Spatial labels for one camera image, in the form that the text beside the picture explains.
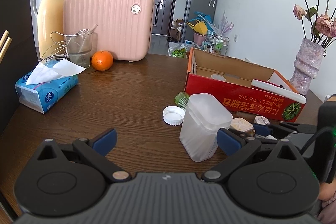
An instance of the white plastic box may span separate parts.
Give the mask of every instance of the white plastic box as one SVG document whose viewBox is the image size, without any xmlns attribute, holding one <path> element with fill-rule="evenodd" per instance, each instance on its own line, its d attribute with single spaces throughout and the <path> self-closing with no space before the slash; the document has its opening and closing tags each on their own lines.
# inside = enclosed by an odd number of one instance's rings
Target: white plastic box
<svg viewBox="0 0 336 224">
<path fill-rule="evenodd" d="M 196 162 L 210 159 L 218 148 L 218 129 L 228 129 L 231 121 L 232 114 L 212 95 L 191 95 L 180 132 L 190 158 Z"/>
</svg>

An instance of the blue gripper pad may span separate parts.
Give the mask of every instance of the blue gripper pad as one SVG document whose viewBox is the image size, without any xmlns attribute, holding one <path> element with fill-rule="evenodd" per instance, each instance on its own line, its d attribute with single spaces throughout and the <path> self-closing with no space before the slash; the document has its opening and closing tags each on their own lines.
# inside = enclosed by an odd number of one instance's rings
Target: blue gripper pad
<svg viewBox="0 0 336 224">
<path fill-rule="evenodd" d="M 101 137 L 98 136 L 97 140 L 93 140 L 91 147 L 105 157 L 117 144 L 117 131 L 113 128 L 101 135 Z"/>
<path fill-rule="evenodd" d="M 254 123 L 253 127 L 255 130 L 255 133 L 258 135 L 265 136 L 265 137 L 268 135 L 272 135 L 272 130 L 268 126 L 265 126 L 263 124 Z"/>
<path fill-rule="evenodd" d="M 243 147 L 245 141 L 229 130 L 220 128 L 217 131 L 217 144 L 226 155 L 231 156 Z"/>
</svg>

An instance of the gray gripper base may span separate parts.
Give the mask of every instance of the gray gripper base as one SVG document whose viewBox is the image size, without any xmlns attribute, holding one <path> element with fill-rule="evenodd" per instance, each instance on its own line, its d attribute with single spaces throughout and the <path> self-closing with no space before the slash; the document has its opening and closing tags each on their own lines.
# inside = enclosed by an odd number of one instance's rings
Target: gray gripper base
<svg viewBox="0 0 336 224">
<path fill-rule="evenodd" d="M 16 224 L 316 224 L 310 215 L 292 219 L 255 216 L 235 205 L 218 184 L 194 173 L 138 173 L 111 185 L 92 208 L 64 218 L 23 214 Z"/>
</svg>

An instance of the white tissue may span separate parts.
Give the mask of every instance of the white tissue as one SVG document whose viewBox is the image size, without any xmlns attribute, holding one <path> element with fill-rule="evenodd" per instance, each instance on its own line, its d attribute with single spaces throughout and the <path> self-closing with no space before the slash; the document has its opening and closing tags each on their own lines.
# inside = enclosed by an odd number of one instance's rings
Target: white tissue
<svg viewBox="0 0 336 224">
<path fill-rule="evenodd" d="M 85 68 L 78 66 L 66 59 L 62 59 L 53 65 L 52 68 L 48 68 L 42 62 L 39 62 L 27 79 L 26 85 L 36 85 L 39 83 L 77 75 L 83 70 L 85 70 Z"/>
</svg>

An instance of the wooden stick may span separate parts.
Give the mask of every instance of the wooden stick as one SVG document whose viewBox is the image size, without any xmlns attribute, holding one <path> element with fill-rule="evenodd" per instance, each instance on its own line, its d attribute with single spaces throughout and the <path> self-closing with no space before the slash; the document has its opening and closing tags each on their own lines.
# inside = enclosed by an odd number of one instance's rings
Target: wooden stick
<svg viewBox="0 0 336 224">
<path fill-rule="evenodd" d="M 1 40 L 0 40 L 0 51 L 1 51 L 1 49 L 2 49 L 2 47 L 3 47 L 3 45 L 4 45 L 4 43 L 5 43 L 5 41 L 6 41 L 8 35 L 9 35 L 9 32 L 8 32 L 8 31 L 5 31 L 5 32 L 3 33 L 3 36 L 1 37 Z"/>
<path fill-rule="evenodd" d="M 11 42 L 12 42 L 12 39 L 10 37 L 7 38 L 7 40 L 5 42 L 5 45 L 3 46 L 3 48 L 0 52 L 0 64 L 2 62 L 3 57 L 5 56 L 5 53 L 7 52 L 7 49 L 8 49 Z"/>
</svg>

